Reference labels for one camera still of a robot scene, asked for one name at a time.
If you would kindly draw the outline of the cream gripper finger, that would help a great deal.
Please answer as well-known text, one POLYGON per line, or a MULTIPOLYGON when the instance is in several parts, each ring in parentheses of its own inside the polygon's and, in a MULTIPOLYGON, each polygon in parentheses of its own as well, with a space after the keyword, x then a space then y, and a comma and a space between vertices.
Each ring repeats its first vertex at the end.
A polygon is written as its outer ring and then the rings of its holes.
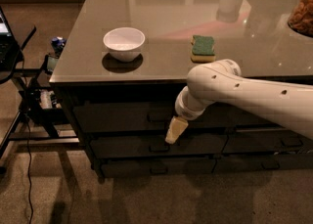
POLYGON ((181 116, 173 116, 166 133, 165 142, 174 144, 188 127, 188 121, 181 116))

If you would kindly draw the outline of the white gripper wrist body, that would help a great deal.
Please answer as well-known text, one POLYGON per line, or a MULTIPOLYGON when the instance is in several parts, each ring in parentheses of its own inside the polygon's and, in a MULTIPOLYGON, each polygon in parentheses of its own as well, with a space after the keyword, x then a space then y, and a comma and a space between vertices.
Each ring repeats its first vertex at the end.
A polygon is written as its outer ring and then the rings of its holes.
POLYGON ((195 98, 185 86, 178 94, 175 101, 175 111, 185 120, 195 120, 200 117, 213 101, 202 101, 195 98))

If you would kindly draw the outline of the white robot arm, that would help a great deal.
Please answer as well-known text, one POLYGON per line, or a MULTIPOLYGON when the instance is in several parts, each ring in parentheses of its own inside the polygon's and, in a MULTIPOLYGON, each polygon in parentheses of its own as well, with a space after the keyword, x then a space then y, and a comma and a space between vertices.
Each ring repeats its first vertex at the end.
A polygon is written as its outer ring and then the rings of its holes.
POLYGON ((313 139, 313 87, 243 78, 238 64, 225 59, 193 67, 175 101, 165 141, 173 144, 214 103, 226 103, 313 139))

